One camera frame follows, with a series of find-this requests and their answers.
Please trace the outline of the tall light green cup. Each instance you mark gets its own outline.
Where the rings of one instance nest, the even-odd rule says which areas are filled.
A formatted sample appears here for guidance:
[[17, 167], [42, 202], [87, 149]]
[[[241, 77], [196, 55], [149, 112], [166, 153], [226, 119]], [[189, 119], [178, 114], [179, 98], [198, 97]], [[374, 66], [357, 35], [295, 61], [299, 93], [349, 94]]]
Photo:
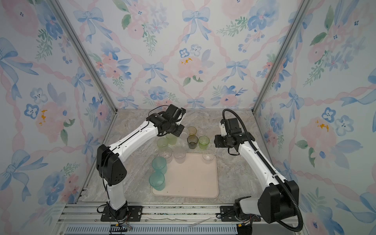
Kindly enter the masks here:
[[171, 146], [176, 145], [177, 143], [177, 137], [171, 133], [166, 135], [166, 139], [168, 141], [168, 144]]

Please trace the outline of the short light green cup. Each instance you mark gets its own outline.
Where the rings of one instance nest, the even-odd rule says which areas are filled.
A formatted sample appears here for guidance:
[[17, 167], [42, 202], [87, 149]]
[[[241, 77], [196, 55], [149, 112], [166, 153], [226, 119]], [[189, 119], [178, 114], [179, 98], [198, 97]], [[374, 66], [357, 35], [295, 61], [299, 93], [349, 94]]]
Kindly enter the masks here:
[[157, 147], [158, 147], [158, 149], [164, 149], [164, 148], [168, 147], [167, 138], [159, 138], [157, 140]]

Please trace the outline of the yellow amber glass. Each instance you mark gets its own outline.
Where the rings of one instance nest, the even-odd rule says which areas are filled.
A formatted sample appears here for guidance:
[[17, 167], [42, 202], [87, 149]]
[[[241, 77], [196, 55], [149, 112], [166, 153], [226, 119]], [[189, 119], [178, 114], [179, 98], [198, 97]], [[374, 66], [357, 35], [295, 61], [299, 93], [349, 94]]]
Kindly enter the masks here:
[[197, 128], [194, 127], [194, 126], [189, 126], [188, 127], [188, 132], [189, 132], [189, 135], [192, 136], [192, 135], [196, 135], [197, 134]]

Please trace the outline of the bright green glass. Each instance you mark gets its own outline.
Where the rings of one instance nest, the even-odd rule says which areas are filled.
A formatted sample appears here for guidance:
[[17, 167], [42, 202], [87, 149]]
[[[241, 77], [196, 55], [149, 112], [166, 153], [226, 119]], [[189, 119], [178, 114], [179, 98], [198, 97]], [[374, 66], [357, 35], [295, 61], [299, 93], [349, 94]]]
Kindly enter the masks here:
[[207, 136], [200, 136], [198, 139], [199, 148], [207, 150], [210, 143], [210, 138]]

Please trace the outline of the dark smoky glass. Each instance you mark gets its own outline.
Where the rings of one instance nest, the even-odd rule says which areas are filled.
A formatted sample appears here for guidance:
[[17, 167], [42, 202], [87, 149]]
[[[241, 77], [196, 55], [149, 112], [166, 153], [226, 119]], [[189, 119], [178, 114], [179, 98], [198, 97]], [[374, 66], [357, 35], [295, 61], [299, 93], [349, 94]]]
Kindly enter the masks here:
[[196, 135], [189, 135], [187, 137], [187, 143], [190, 149], [196, 149], [198, 144], [198, 137]]

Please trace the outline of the tall frosted clear cup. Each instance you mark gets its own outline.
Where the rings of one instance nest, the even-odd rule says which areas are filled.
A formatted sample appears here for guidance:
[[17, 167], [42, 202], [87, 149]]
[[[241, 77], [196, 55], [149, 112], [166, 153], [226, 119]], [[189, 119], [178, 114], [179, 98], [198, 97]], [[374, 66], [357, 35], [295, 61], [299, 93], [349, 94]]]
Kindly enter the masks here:
[[175, 161], [178, 163], [178, 164], [182, 164], [184, 163], [185, 159], [186, 159], [186, 150], [185, 148], [181, 147], [181, 146], [177, 146], [173, 149], [173, 156], [175, 158]]

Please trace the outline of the tall teal cup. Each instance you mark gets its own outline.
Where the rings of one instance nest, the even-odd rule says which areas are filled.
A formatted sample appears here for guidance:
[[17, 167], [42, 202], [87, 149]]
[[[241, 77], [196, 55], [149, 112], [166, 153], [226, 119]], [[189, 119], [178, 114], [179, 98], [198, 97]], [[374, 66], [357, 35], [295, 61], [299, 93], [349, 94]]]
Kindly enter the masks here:
[[156, 172], [166, 174], [167, 172], [167, 161], [164, 157], [158, 156], [153, 159], [152, 167]]
[[149, 184], [157, 191], [165, 188], [165, 176], [161, 172], [154, 172], [149, 177]]

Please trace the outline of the short frosted clear cup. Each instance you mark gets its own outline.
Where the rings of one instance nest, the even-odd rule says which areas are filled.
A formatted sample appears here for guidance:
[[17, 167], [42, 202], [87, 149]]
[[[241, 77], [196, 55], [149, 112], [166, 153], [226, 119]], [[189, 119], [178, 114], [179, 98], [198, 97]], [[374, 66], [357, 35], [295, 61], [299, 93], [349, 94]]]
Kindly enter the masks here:
[[190, 135], [188, 128], [184, 128], [182, 133], [180, 134], [180, 139], [186, 141], [188, 136]]

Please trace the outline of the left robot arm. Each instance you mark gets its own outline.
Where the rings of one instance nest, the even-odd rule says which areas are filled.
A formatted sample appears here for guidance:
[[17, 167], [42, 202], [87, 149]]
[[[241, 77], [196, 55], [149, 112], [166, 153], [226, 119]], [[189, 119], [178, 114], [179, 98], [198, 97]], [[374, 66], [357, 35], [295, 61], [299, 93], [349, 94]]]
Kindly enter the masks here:
[[146, 120], [130, 134], [119, 141], [97, 149], [96, 168], [102, 178], [107, 193], [107, 207], [118, 218], [128, 215], [127, 200], [124, 196], [123, 182], [127, 175], [125, 161], [139, 147], [154, 137], [172, 134], [180, 137], [184, 126], [181, 124], [186, 109], [171, 104], [164, 111], [153, 109]]

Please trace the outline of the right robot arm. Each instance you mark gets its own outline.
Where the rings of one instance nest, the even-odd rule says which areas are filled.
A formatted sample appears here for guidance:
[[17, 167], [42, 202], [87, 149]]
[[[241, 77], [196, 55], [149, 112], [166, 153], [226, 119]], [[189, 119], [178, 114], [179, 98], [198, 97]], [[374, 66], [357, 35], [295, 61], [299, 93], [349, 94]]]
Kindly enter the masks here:
[[221, 133], [215, 135], [217, 148], [235, 149], [249, 164], [263, 190], [257, 199], [238, 198], [234, 202], [237, 219], [246, 220], [254, 215], [266, 223], [277, 222], [284, 227], [298, 231], [303, 226], [303, 216], [299, 209], [299, 187], [294, 180], [287, 180], [266, 159], [255, 138], [242, 130], [236, 118], [220, 122]]

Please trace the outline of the beige plastic tray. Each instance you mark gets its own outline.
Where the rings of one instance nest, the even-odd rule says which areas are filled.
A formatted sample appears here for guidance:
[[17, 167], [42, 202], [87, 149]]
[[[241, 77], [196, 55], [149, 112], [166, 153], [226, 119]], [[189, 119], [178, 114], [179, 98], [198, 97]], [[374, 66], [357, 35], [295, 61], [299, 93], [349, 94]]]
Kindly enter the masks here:
[[167, 164], [164, 178], [163, 190], [151, 189], [154, 196], [215, 199], [219, 194], [214, 155], [207, 161], [201, 153], [187, 153], [183, 163], [172, 160]]

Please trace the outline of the small clear glass far right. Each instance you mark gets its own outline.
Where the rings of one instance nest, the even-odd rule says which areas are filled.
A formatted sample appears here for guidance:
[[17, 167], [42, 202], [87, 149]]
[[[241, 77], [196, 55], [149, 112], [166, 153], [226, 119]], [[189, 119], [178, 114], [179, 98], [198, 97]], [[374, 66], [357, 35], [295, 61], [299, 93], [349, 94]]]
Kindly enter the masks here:
[[206, 162], [211, 162], [215, 158], [214, 152], [211, 150], [205, 150], [202, 153], [202, 158]]

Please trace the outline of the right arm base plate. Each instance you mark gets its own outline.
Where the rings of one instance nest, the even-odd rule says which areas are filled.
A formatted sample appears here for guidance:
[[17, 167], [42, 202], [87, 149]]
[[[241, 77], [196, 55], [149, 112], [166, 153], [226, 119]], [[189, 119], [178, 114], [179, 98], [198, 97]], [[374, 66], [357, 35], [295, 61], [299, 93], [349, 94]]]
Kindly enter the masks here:
[[254, 222], [261, 222], [261, 217], [259, 215], [253, 214], [241, 214], [236, 212], [234, 206], [220, 206], [220, 212], [216, 214], [216, 219], [221, 220], [222, 222], [247, 222], [254, 217]]

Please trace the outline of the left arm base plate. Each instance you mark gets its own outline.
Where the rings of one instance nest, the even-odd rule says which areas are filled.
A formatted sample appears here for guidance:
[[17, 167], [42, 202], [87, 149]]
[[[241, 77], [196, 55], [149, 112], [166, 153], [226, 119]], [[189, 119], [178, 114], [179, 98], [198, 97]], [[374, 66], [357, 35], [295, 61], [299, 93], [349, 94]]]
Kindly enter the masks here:
[[114, 210], [105, 206], [101, 212], [101, 222], [140, 222], [143, 213], [143, 206], [124, 206]]

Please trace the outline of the aluminium rail frame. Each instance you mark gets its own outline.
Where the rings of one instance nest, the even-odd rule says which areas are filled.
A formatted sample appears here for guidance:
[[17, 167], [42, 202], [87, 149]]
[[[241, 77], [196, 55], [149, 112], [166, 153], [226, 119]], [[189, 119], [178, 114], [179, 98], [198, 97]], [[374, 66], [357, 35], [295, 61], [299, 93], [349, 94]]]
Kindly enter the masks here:
[[103, 202], [68, 204], [54, 235], [292, 235], [278, 223], [261, 218], [235, 219], [229, 204], [131, 203], [128, 217], [117, 222]]

